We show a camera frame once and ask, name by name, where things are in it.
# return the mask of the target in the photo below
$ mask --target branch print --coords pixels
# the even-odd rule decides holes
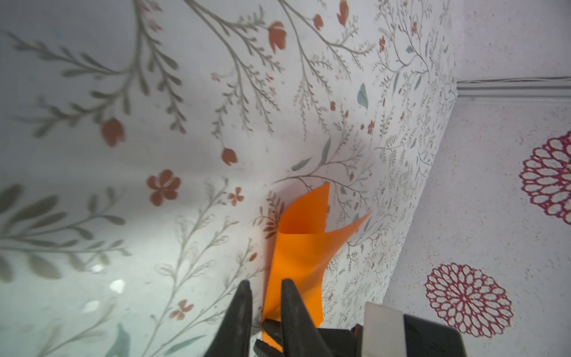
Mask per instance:
[[[189,304],[187,306],[187,299],[184,299],[178,303],[178,309],[169,314],[173,308],[172,305],[175,301],[175,298],[181,294],[182,288],[185,287],[187,283],[190,282],[193,278],[205,274],[209,268],[211,268],[216,263],[214,260],[204,259],[205,255],[207,255],[207,252],[209,252],[214,247],[221,246],[228,242],[229,237],[225,234],[226,231],[233,225],[238,224],[237,221],[230,221],[226,219],[222,224],[222,227],[214,233],[212,239],[204,247],[199,248],[199,242],[195,239],[195,235],[198,231],[209,226],[210,223],[215,219],[215,215],[211,213],[214,207],[219,205],[226,205],[227,189],[228,179],[226,178],[223,179],[223,186],[221,188],[216,188],[213,183],[207,181],[206,193],[208,196],[208,204],[206,207],[199,210],[198,218],[196,221],[192,223],[183,218],[179,219],[179,236],[177,238],[177,242],[180,245],[180,249],[176,263],[174,265],[160,264],[156,267],[156,270],[159,274],[167,276],[172,280],[170,296],[168,297],[167,302],[160,315],[151,315],[151,318],[154,322],[154,328],[151,333],[151,337],[146,343],[144,351],[141,355],[142,357],[147,355],[150,347],[155,341],[158,331],[166,322],[167,316],[170,316],[170,318],[176,318],[177,320],[183,320],[186,314],[191,314],[193,311],[196,311],[196,309],[193,310],[194,304]],[[236,290],[240,280],[249,279],[263,270],[260,268],[254,272],[246,271],[246,264],[253,260],[253,251],[254,245],[252,244],[251,240],[249,240],[246,250],[244,252],[238,252],[236,256],[238,269],[233,274],[232,278],[229,276],[224,277],[224,289],[222,290],[222,293],[214,300],[210,306],[201,308],[200,312],[197,313],[186,326],[184,326],[178,333],[170,338],[168,342],[161,344],[160,347],[156,349],[156,351],[149,355],[150,357],[160,353],[169,344],[171,344],[178,337],[182,336],[196,325],[203,322],[216,323],[219,319],[222,318],[226,310],[217,310],[215,308],[216,304],[222,301],[225,297],[232,295]]]
[[[69,109],[55,105],[44,105],[42,107],[45,109],[46,115],[42,117],[15,117],[20,122],[36,126],[34,131],[36,138],[45,137],[57,124],[65,123],[70,127],[75,127],[79,121],[89,117],[96,125],[100,126],[101,134],[108,146],[114,147],[119,141],[124,141],[123,123],[116,118],[115,106],[120,106],[124,115],[131,115],[130,89],[135,81],[138,81],[139,90],[143,95],[150,95],[149,85],[143,74],[144,61],[149,72],[153,72],[155,69],[159,71],[160,80],[156,88],[160,92],[166,91],[169,101],[166,112],[174,117],[170,128],[185,133],[182,123],[186,121],[186,118],[179,108],[183,99],[174,89],[175,86],[182,85],[182,81],[167,70],[167,67],[176,70],[178,64],[159,50],[160,42],[148,32],[149,29],[154,31],[160,29],[154,21],[149,19],[149,13],[158,11],[160,7],[151,6],[153,10],[150,10],[143,0],[133,0],[133,8],[135,14],[135,50],[131,62],[127,67],[120,70],[108,68],[87,53],[80,53],[77,56],[67,47],[60,47],[59,51],[54,51],[43,42],[31,44],[14,34],[9,34],[14,43],[14,48],[18,51],[33,52],[44,61],[60,61],[70,64],[71,67],[62,71],[63,77],[90,74],[95,75],[95,79],[98,81],[108,77],[122,77],[122,83],[115,90],[108,92],[90,91],[91,99],[96,102],[94,105],[85,106],[69,103]],[[147,59],[144,57],[144,47],[149,52]]]
[[[314,185],[311,183],[314,179],[319,179],[321,183],[331,182],[334,190],[334,204],[341,208],[341,215],[337,220],[338,223],[344,222],[345,219],[353,218],[349,213],[351,210],[357,210],[359,204],[367,207],[365,193],[367,192],[366,181],[371,176],[371,165],[368,159],[360,162],[363,158],[365,144],[359,139],[358,132],[355,132],[354,125],[347,123],[348,111],[343,113],[343,107],[340,106],[341,121],[333,124],[334,128],[340,133],[337,146],[331,152],[331,138],[325,143],[320,154],[321,160],[313,170],[306,174],[290,175],[286,178],[279,179],[274,183],[284,182],[287,180],[298,180],[307,191],[311,191]],[[341,149],[349,148],[350,154],[343,157]],[[312,157],[303,159],[291,167],[291,171],[296,172],[305,168],[312,160]],[[327,169],[331,167],[340,167],[346,174],[345,180],[333,179],[327,175]]]
[[[13,211],[24,192],[22,185],[14,184],[0,192],[0,215],[6,216]],[[86,271],[87,266],[99,259],[101,264],[109,265],[110,252],[118,252],[123,256],[131,253],[123,247],[123,240],[107,243],[104,240],[94,240],[94,234],[82,227],[83,224],[103,219],[114,225],[125,224],[123,218],[108,214],[120,195],[111,187],[107,188],[108,203],[99,204],[99,196],[93,194],[87,201],[87,216],[71,223],[62,223],[67,217],[64,211],[54,212],[59,202],[56,195],[44,197],[6,217],[0,231],[0,251],[20,252],[26,255],[27,264],[35,275],[49,280],[62,278],[60,269],[51,261],[53,256],[66,256],[69,265],[79,272]],[[17,226],[25,223],[25,228],[17,230]],[[45,236],[58,235],[65,231],[73,231],[80,239],[45,239]],[[14,280],[14,273],[6,256],[0,255],[0,279],[5,282]]]

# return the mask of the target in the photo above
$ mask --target leaf print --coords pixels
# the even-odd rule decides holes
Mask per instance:
[[[169,348],[169,349],[164,353],[164,355],[165,355],[165,356],[170,356],[170,355],[172,355],[173,353],[177,352],[178,350],[190,346],[191,344],[195,343],[196,341],[198,341],[199,339],[201,339],[202,337],[205,337],[205,336],[206,336],[206,335],[195,336],[195,337],[193,337],[193,338],[191,338],[191,339],[188,339],[188,340],[186,340],[186,341],[182,341],[182,342],[180,342],[180,343],[174,344],[174,345],[172,345],[171,348]]]
[[[174,59],[170,58],[169,56],[167,56],[162,52],[159,52],[159,55],[169,67],[171,67],[174,70],[178,69],[178,63]]]
[[[331,137],[329,138],[329,140],[327,140],[327,143],[325,143],[325,146],[323,147],[323,152],[321,153],[321,161],[319,162],[319,166],[323,166],[327,162],[327,155],[329,155],[330,147],[331,147]]]
[[[13,184],[0,192],[0,214],[6,212],[18,201],[23,187],[21,184]]]
[[[111,346],[105,357],[129,357],[131,336],[123,329],[123,324],[117,324],[118,331],[115,343]]]
[[[423,78],[423,76],[419,75],[419,80],[416,81],[416,85],[415,85],[415,89],[416,90],[419,86],[420,86],[420,80]]]
[[[10,223],[17,223],[21,220],[27,220],[39,217],[51,211],[52,208],[58,203],[58,198],[56,196],[49,196],[41,199],[31,205],[19,210],[10,219]]]
[[[395,75],[395,82],[394,82],[394,84],[393,84],[393,94],[395,93],[397,83],[399,82],[399,74],[400,74],[400,72],[397,72],[396,75]]]
[[[102,215],[101,217],[107,219],[109,222],[116,224],[118,226],[124,226],[125,225],[125,220],[121,217],[117,217],[117,216],[111,216],[111,215]]]
[[[85,240],[92,240],[93,239],[93,234],[91,232],[89,232],[87,229],[83,229],[80,227],[72,227],[70,229],[73,229],[74,231],[76,231],[79,236]]]
[[[2,255],[0,255],[0,280],[5,283],[10,283],[14,280],[14,273],[10,263]]]
[[[69,260],[69,264],[71,267],[79,272],[85,271],[85,264],[81,261],[81,259],[74,253],[67,253],[67,258]]]
[[[65,212],[58,212],[58,213],[50,214],[50,215],[40,219],[39,221],[35,222],[34,224],[32,224],[29,229],[35,229],[35,228],[41,228],[41,227],[49,226],[51,224],[59,222],[60,220],[64,219],[66,216],[67,216],[67,213],[65,213]]]
[[[359,93],[357,94],[357,103],[369,109],[369,99],[367,98],[365,83],[361,84],[361,89],[359,89]]]
[[[28,254],[28,265],[34,274],[41,276],[42,278],[49,280],[58,280],[62,278],[62,274],[59,270],[41,256],[32,253]]]
[[[293,165],[291,167],[292,171],[297,171],[302,169],[305,165],[307,165],[307,163],[309,162],[309,160],[311,160],[311,158],[305,159],[305,160],[301,160],[300,162],[298,162],[297,164]]]
[[[363,227],[363,232],[366,232],[367,229],[369,228],[369,223],[371,222],[371,218],[372,217],[369,217],[369,219],[367,219],[367,222],[365,223],[365,227]]]

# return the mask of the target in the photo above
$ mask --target white wall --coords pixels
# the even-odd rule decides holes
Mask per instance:
[[[571,224],[531,204],[519,177],[535,148],[569,130],[571,106],[458,101],[383,303],[445,323],[427,276],[467,264],[506,291],[513,312],[503,334],[463,334],[470,356],[569,356]]]
[[[571,75],[571,1],[452,0],[459,80]]]

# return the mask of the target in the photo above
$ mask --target orange flower print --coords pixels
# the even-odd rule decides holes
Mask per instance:
[[[190,312],[192,310],[192,308],[194,307],[194,304],[190,304],[190,305],[186,306],[186,303],[187,303],[186,299],[179,301],[180,309],[171,312],[169,317],[171,319],[176,318],[177,320],[184,319],[184,313]]]
[[[151,202],[155,206],[160,206],[163,204],[163,197],[175,199],[178,196],[176,190],[180,186],[180,177],[173,177],[171,170],[164,170],[158,178],[150,176],[147,179],[147,186],[155,190],[151,195]]]
[[[373,129],[375,129],[375,122],[371,121],[371,123],[369,124],[369,127],[367,128],[367,134],[369,134],[369,135],[373,134]]]
[[[321,28],[323,27],[323,19],[320,14],[315,15],[313,18],[313,25],[318,31],[321,31]]]
[[[233,163],[238,162],[238,158],[236,157],[234,150],[225,147],[222,151],[222,161],[224,161],[226,165],[232,166]]]
[[[125,129],[117,119],[109,119],[101,124],[101,135],[110,147],[115,147],[118,142],[125,142]]]
[[[270,26],[270,46],[272,46],[272,50],[274,54],[276,53],[276,47],[278,49],[285,49],[286,47],[286,31],[284,30],[284,24],[280,21],[274,22]]]
[[[244,200],[244,196],[240,196],[241,191],[241,187],[236,187],[236,194],[230,193],[228,195],[228,199],[232,201],[233,206],[236,206],[238,202],[242,202]]]
[[[341,0],[341,2],[339,2],[339,14],[337,14],[337,19],[341,25],[345,26],[348,17],[349,5],[347,5],[347,0]]]

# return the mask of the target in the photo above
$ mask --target floral fabric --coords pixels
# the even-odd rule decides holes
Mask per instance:
[[[328,230],[373,212],[323,286],[324,326],[362,322],[456,96],[448,9],[11,4],[1,354],[201,355],[242,279],[259,328],[280,218],[326,182]]]

